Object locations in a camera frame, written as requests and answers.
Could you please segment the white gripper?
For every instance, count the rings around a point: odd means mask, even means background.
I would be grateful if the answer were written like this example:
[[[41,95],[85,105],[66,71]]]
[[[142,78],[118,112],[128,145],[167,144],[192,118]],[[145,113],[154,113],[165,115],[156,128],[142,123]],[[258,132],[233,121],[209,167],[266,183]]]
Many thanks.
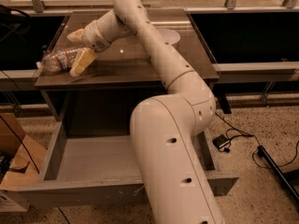
[[[92,21],[84,29],[78,29],[67,36],[71,42],[83,42],[87,48],[81,49],[72,64],[70,75],[78,77],[96,59],[96,52],[102,52],[111,46],[107,40],[108,23],[106,21]]]

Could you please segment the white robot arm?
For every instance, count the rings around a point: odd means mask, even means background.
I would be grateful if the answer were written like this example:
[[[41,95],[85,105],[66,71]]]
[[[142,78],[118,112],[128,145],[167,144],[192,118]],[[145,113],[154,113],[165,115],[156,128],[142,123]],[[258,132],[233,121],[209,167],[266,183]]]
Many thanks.
[[[69,37],[103,51],[128,35],[139,39],[167,91],[139,103],[130,120],[156,224],[225,224],[193,146],[215,116],[215,97],[150,22],[141,0],[114,0],[112,10]]]

